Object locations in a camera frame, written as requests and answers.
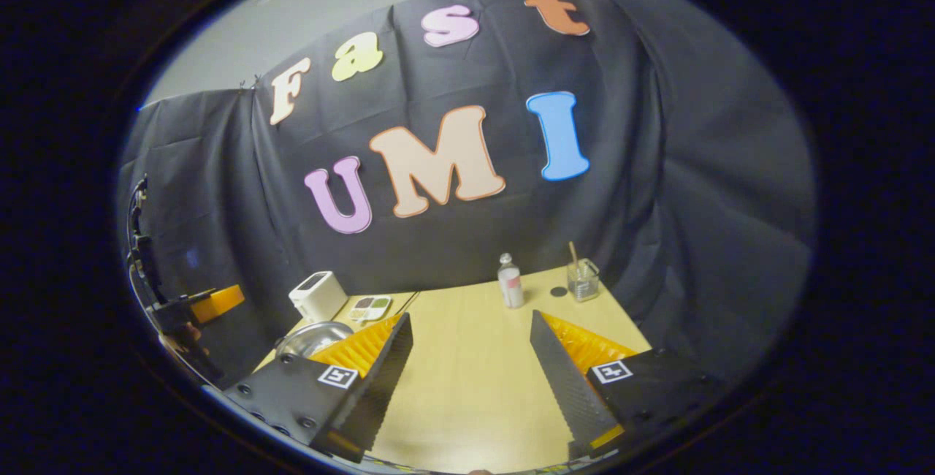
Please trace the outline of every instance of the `plastic bottle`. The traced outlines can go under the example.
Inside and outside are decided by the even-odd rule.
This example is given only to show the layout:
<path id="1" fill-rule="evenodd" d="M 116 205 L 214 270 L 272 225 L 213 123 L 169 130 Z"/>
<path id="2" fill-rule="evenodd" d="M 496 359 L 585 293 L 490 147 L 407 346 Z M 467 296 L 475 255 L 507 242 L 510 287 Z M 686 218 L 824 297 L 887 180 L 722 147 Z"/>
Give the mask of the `plastic bottle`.
<path id="1" fill-rule="evenodd" d="M 514 258 L 508 253 L 500 255 L 500 271 L 497 279 L 500 281 L 500 291 L 503 293 L 503 302 L 508 308 L 521 308 L 523 306 L 523 285 L 520 284 L 520 268 L 514 265 Z"/>

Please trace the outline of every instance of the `purple letter u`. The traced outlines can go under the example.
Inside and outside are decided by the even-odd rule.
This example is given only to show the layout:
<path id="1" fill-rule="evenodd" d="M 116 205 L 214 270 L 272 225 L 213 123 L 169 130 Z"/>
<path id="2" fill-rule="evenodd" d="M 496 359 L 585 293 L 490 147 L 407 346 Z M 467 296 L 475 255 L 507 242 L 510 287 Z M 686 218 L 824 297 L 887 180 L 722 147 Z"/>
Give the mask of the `purple letter u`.
<path id="1" fill-rule="evenodd" d="M 373 218 L 370 212 L 370 202 L 367 201 L 364 186 L 360 184 L 360 177 L 357 175 L 357 168 L 360 168 L 360 159 L 356 156 L 347 156 L 336 162 L 334 167 L 335 173 L 344 179 L 344 185 L 347 186 L 348 193 L 351 195 L 351 202 L 354 203 L 354 214 L 350 216 L 341 214 L 337 209 L 335 199 L 328 189 L 327 170 L 317 169 L 305 176 L 305 186 L 311 190 L 311 195 L 318 203 L 318 209 L 324 221 L 341 233 L 364 232 L 370 226 L 370 219 Z"/>

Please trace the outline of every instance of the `metal bowl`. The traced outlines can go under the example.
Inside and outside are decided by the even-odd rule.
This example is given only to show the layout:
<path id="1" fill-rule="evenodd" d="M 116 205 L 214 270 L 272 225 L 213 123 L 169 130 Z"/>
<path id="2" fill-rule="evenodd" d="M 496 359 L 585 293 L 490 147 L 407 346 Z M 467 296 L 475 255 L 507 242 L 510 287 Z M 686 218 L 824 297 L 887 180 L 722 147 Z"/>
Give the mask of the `metal bowl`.
<path id="1" fill-rule="evenodd" d="M 276 344 L 276 357 L 293 354 L 309 358 L 315 352 L 354 334 L 354 329 L 338 322 L 318 322 L 306 325 L 293 334 L 280 338 Z"/>

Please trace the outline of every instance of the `wooden table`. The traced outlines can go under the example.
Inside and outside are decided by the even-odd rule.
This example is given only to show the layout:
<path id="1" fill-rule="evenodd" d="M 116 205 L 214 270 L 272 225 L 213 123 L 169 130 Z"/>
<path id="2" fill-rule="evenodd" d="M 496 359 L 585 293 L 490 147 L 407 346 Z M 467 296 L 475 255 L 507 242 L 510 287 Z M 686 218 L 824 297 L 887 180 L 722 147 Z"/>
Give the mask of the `wooden table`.
<path id="1" fill-rule="evenodd" d="M 563 267 L 524 275 L 522 283 L 525 304 L 517 309 L 504 306 L 496 281 L 415 297 L 406 309 L 412 351 L 369 455 L 451 473 L 525 471 L 568 460 L 571 432 L 529 343 L 533 309 L 635 352 L 651 348 L 603 283 L 583 303 L 551 295 L 554 286 L 567 286 Z M 387 316 L 411 293 L 391 296 Z M 361 297 L 335 316 L 355 332 L 360 324 L 347 313 Z M 272 358 L 270 352 L 257 368 Z"/>

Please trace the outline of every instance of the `watercolor palette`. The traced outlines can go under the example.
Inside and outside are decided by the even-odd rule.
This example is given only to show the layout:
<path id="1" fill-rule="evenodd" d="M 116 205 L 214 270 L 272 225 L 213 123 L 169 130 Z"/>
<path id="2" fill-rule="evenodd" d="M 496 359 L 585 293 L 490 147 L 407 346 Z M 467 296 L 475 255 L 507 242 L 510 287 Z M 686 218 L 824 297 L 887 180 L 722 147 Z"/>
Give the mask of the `watercolor palette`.
<path id="1" fill-rule="evenodd" d="M 386 309 L 393 303 L 390 296 L 367 296 L 354 303 L 351 312 L 348 312 L 348 318 L 355 322 L 368 322 L 372 319 L 383 318 Z"/>

